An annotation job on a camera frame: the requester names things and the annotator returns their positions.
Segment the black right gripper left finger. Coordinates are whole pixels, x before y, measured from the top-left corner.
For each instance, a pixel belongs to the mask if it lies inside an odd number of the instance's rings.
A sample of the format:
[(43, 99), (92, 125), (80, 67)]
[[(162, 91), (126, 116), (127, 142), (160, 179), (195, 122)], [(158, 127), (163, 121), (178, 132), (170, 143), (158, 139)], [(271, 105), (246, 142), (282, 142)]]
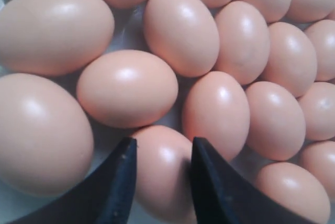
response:
[(137, 141), (125, 137), (83, 182), (14, 223), (127, 223), (136, 176)]

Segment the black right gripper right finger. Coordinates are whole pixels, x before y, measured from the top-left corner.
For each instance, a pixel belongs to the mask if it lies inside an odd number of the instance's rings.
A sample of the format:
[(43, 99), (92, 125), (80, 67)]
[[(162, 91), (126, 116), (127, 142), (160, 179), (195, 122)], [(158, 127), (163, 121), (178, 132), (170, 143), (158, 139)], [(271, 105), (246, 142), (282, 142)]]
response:
[(314, 223), (260, 191), (205, 138), (193, 141), (192, 198), (198, 223)]

